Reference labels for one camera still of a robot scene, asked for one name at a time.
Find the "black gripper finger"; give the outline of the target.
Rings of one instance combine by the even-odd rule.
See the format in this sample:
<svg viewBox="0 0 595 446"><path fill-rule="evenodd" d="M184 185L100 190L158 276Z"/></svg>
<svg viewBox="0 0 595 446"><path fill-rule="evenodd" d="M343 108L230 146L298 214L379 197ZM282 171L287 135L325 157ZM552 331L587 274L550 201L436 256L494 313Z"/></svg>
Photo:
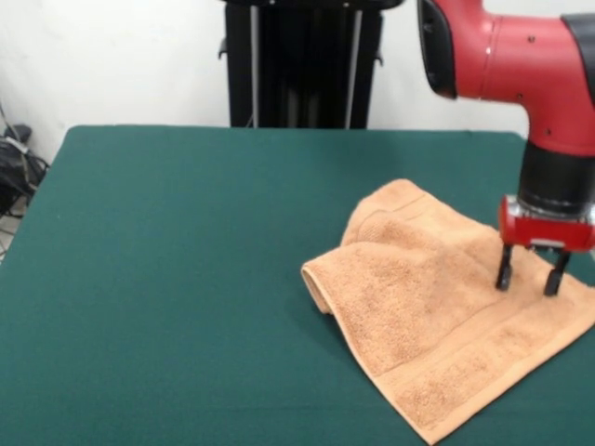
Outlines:
<svg viewBox="0 0 595 446"><path fill-rule="evenodd" d="M507 291L510 286L512 276L512 251L513 246L511 244L503 245L499 269L496 276L496 289L499 291Z"/></svg>
<svg viewBox="0 0 595 446"><path fill-rule="evenodd" d="M555 296L559 293L562 278L572 254L567 251L560 251L553 269L549 272L544 288L545 296Z"/></svg>

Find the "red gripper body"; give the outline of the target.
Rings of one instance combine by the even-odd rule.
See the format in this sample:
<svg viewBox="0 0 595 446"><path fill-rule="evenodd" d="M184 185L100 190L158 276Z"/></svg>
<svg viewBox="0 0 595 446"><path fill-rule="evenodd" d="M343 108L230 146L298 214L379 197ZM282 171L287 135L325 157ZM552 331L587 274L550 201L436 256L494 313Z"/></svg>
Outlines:
<svg viewBox="0 0 595 446"><path fill-rule="evenodd" d="M498 230L505 245L588 252L594 249L594 205L580 218L558 219L533 213L516 196L505 195L498 209Z"/></svg>

